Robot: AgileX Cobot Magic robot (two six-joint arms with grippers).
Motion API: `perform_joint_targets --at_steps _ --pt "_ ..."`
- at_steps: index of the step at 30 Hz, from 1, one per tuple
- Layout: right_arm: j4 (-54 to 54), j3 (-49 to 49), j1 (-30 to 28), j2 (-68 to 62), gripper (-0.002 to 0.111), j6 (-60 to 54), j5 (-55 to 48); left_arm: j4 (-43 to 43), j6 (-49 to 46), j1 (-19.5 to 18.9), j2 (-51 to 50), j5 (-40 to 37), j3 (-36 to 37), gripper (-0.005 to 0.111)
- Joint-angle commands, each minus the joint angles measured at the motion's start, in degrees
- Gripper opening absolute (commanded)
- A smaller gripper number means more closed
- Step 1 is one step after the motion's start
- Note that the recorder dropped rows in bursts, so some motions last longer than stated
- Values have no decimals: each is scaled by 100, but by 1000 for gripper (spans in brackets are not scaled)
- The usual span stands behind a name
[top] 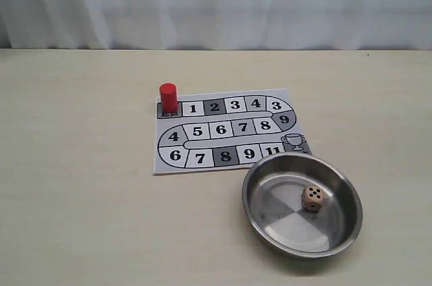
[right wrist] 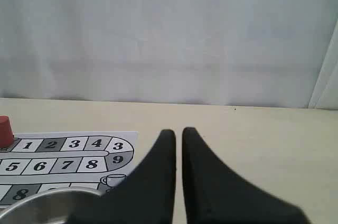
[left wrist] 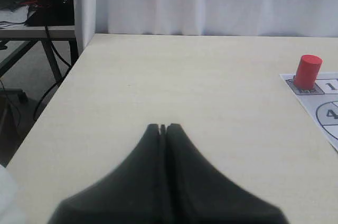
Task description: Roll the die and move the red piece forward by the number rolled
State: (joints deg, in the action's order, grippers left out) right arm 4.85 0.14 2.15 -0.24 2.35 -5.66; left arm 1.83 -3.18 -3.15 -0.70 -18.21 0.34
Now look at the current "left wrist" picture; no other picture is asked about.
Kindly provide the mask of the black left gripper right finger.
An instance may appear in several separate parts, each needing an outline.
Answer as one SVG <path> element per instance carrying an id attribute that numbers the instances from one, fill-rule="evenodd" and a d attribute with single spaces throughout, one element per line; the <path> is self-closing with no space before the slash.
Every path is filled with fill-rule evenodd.
<path id="1" fill-rule="evenodd" d="M 182 126 L 166 130 L 166 168 L 176 223 L 288 223 L 276 206 L 218 171 Z"/>

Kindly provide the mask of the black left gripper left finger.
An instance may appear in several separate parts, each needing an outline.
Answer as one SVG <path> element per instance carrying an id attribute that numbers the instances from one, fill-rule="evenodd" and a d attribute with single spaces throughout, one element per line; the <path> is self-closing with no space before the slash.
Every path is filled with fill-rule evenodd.
<path id="1" fill-rule="evenodd" d="M 149 124 L 108 175 L 64 199 L 49 223 L 166 223 L 159 128 Z"/>

